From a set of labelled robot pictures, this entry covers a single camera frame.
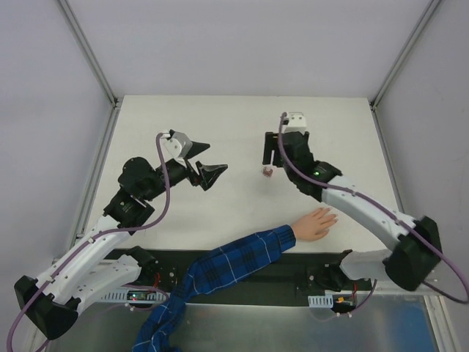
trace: metal frame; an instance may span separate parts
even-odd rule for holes
[[[442,296],[425,296],[426,310],[441,352],[462,352],[454,327],[448,319],[448,310]]]
[[[97,186],[101,178],[101,173],[103,172],[104,162],[106,161],[106,156],[108,155],[109,145],[111,144],[114,128],[116,127],[117,118],[119,117],[121,104],[122,102],[119,100],[108,116],[108,122],[106,123],[106,128],[101,135],[99,147],[93,162],[91,175],[86,182],[86,188],[84,189],[84,194],[81,199],[80,209],[73,223],[72,235],[70,236],[67,248],[72,248],[75,245],[76,239],[81,237],[85,232],[89,214],[95,200]]]
[[[64,19],[67,22],[67,25],[70,27],[70,31],[72,32],[75,40],[78,44],[78,47],[81,50],[85,60],[88,62],[89,68],[95,75],[98,83],[101,86],[106,97],[108,97],[109,101],[113,106],[117,104],[117,97],[114,94],[111,86],[109,85],[106,76],[104,76],[104,72],[101,69],[99,62],[96,59],[95,53],[91,49],[91,45],[89,44],[83,30],[81,29],[80,23],[78,22],[75,13],[72,10],[72,7],[68,3],[68,0],[56,0],[57,6],[61,14],[64,16]]]
[[[383,100],[384,95],[388,91],[388,88],[399,74],[400,70],[407,61],[412,49],[416,46],[417,42],[420,40],[421,35],[424,33],[425,29],[428,27],[430,21],[437,13],[438,8],[443,3],[444,0],[431,0],[430,3],[426,6],[424,13],[418,19],[416,26],[413,28],[410,36],[402,47],[401,51],[397,55],[396,60],[391,66],[388,74],[386,75],[381,87],[378,89],[375,97],[372,99],[372,107],[376,108],[380,102]]]

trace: wire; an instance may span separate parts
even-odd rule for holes
[[[357,311],[357,309],[359,309],[360,307],[362,307],[372,296],[373,296],[373,293],[374,293],[374,290],[376,290],[376,286],[377,286],[377,283],[378,283],[378,280],[375,280],[373,282],[373,286],[372,286],[372,289],[369,291],[368,295],[365,297],[364,300],[362,300],[362,302],[360,302],[359,304],[357,304],[357,306],[351,311],[351,312],[348,312],[348,313],[340,313],[340,314],[335,314],[335,315],[332,315],[330,316],[329,318],[326,318],[326,319],[319,319],[319,318],[316,318],[313,314],[311,314],[311,316],[313,317],[313,319],[315,319],[316,321],[319,321],[320,323],[324,323],[326,321],[329,321],[329,320],[333,320],[335,318],[340,318],[340,317],[343,317],[343,316],[350,316],[352,313],[355,313]]]
[[[158,151],[158,157],[160,159],[161,169],[163,170],[163,178],[164,178],[164,184],[165,184],[165,189],[166,189],[166,202],[165,202],[164,209],[161,212],[161,214],[156,220],[154,220],[153,222],[150,222],[147,225],[143,225],[139,227],[128,227],[128,228],[122,228],[122,229],[110,229],[106,231],[100,231],[98,234],[91,237],[93,240],[96,241],[98,238],[103,237],[104,235],[107,235],[109,233],[136,232],[139,230],[146,230],[158,224],[166,216],[166,214],[168,213],[169,203],[171,200],[170,191],[169,191],[169,189],[171,188],[171,184],[169,183],[168,169],[166,168],[166,164],[164,162],[163,151],[161,150],[161,144],[160,144],[161,138],[163,138],[163,133],[159,133],[156,136],[156,150]],[[65,268],[65,266],[67,266],[73,260],[73,258],[75,258],[78,255],[78,253],[80,253],[89,244],[90,244],[89,241],[84,241],[76,250],[74,250],[73,253],[66,260],[64,260],[64,262],[51,274],[51,280],[53,281],[53,279],[60,273],[60,271],[63,268]],[[20,313],[16,317],[15,321],[13,321],[13,324],[10,330],[8,331],[8,336],[7,336],[7,351],[8,352],[13,352],[13,335],[15,333],[15,330],[18,327],[18,324],[21,321],[21,318],[26,314],[29,307],[37,300],[37,297],[39,297],[39,295],[44,291],[44,289],[47,286],[49,286],[50,283],[51,281],[46,281],[41,285],[41,287],[39,287],[39,290],[37,290],[36,293],[26,302],[23,309],[20,311]],[[40,349],[38,349],[36,352],[42,351],[46,346],[47,346],[47,343],[41,346]]]
[[[154,287],[154,288],[157,288],[157,287],[158,287],[158,284],[160,283],[160,280],[161,280],[161,275],[160,275],[160,273],[157,273],[157,274],[155,275],[155,283],[153,284],[153,287]]]
[[[306,180],[310,183],[321,186],[323,188],[336,189],[337,191],[342,191],[342,192],[346,192],[346,193],[349,193],[349,194],[353,194],[355,197],[360,197],[361,199],[366,200],[368,203],[375,206],[377,209],[381,210],[385,215],[387,215],[389,218],[391,218],[391,220],[393,220],[396,224],[399,224],[402,227],[404,227],[409,233],[411,233],[417,239],[419,239],[420,242],[422,242],[425,245],[426,248],[428,248],[430,251],[432,251],[434,254],[436,254],[443,262],[445,262],[451,268],[451,270],[456,274],[458,279],[461,281],[462,286],[464,287],[464,289],[466,291],[467,298],[465,300],[462,300],[460,298],[456,298],[456,297],[450,295],[449,293],[446,293],[445,291],[441,290],[440,288],[437,288],[437,287],[433,286],[432,284],[430,284],[428,282],[423,282],[424,285],[426,285],[427,287],[430,287],[432,290],[434,290],[435,292],[441,294],[442,296],[445,296],[447,299],[450,299],[451,301],[454,301],[454,302],[457,302],[457,303],[460,303],[460,304],[469,304],[469,283],[468,283],[467,279],[464,277],[464,274],[460,271],[460,269],[456,266],[456,264],[453,263],[452,260],[447,258],[447,256],[445,256],[442,252],[440,252],[438,249],[436,249],[430,242],[428,242],[425,238],[423,238],[412,227],[407,225],[402,220],[398,219],[397,216],[394,213],[392,213],[391,211],[386,209],[384,206],[382,206],[379,202],[377,202],[374,199],[368,197],[367,195],[365,195],[361,192],[355,192],[350,188],[330,185],[328,183],[324,183],[324,182],[320,182],[318,180],[314,180],[314,179],[306,176],[305,174],[303,174],[295,165],[293,165],[293,163],[288,159],[287,153],[285,152],[284,143],[283,143],[283,139],[282,139],[282,134],[283,133],[282,133],[281,129],[282,129],[282,126],[284,124],[285,117],[287,117],[286,112],[284,112],[280,116],[280,124],[279,124],[279,127],[278,127],[278,149],[280,150],[280,154],[281,154],[282,158],[288,164],[290,169],[292,169],[294,172],[296,172],[296,174],[298,176],[300,176],[301,178],[303,178],[304,180]]]

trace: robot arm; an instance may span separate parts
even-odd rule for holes
[[[163,138],[164,146],[172,156],[165,163],[171,187],[188,179],[193,186],[201,186],[206,191],[228,167],[224,164],[205,166],[197,161],[196,171],[189,159],[202,153],[210,145],[192,142],[185,134],[175,131],[164,133]],[[110,251],[144,225],[154,212],[148,202],[166,191],[162,166],[153,169],[147,160],[140,157],[125,163],[118,181],[118,192],[105,207],[104,214],[95,226],[66,255],[37,278],[23,276],[15,284],[16,296],[23,309],[39,287],[48,283],[26,315],[49,340],[62,336],[87,307],[110,290],[135,281],[152,285],[155,275],[160,271],[151,254],[140,247],[134,247],[113,265],[90,273]],[[112,231],[127,228],[130,230]],[[108,233],[97,238],[100,232],[107,231]],[[53,276],[62,265],[64,268]],[[170,279],[160,282],[160,287],[164,288],[167,284],[166,287],[170,289],[170,282]]]
[[[353,182],[339,169],[327,162],[315,160],[308,146],[306,119],[301,113],[289,114],[284,119],[282,132],[288,159],[296,169],[315,182],[305,180],[288,163],[284,163],[278,149],[277,133],[265,134],[263,164],[283,167],[289,180],[301,193],[346,213],[376,235],[388,248],[387,251],[366,254],[350,251],[342,260],[342,272],[349,279],[369,278],[370,273],[376,273],[378,277],[372,278],[383,279],[385,276],[405,290],[415,290],[439,263],[440,258],[410,234],[400,221],[441,250],[436,223],[427,217],[417,221],[412,216],[392,210],[357,192]],[[387,213],[394,214],[396,220],[391,220]]]

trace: enclosure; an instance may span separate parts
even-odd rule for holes
[[[0,343],[19,313],[16,280],[36,277],[93,226],[126,160],[140,155],[158,165],[154,138],[163,129],[209,142],[204,161],[229,169],[203,196],[189,184],[175,188],[166,221],[121,249],[209,250],[319,206],[278,170],[262,176],[264,133],[283,111],[304,113],[315,155],[357,187],[415,218],[432,217],[444,254],[468,275],[468,15],[463,0],[1,4]],[[163,203],[153,202],[157,210]],[[382,248],[342,214],[330,236],[287,255]],[[430,279],[465,294],[442,263]],[[236,298],[191,304],[172,343],[184,351],[469,344],[467,306],[431,290],[383,283],[352,320],[322,323],[322,311],[230,292]],[[90,307],[47,351],[130,350],[146,315],[99,315],[107,306]],[[23,319],[15,351],[42,343]]]

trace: human hand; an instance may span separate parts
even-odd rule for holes
[[[329,227],[337,222],[336,214],[328,214],[330,208],[318,208],[292,225],[297,240],[317,241],[329,233]]]

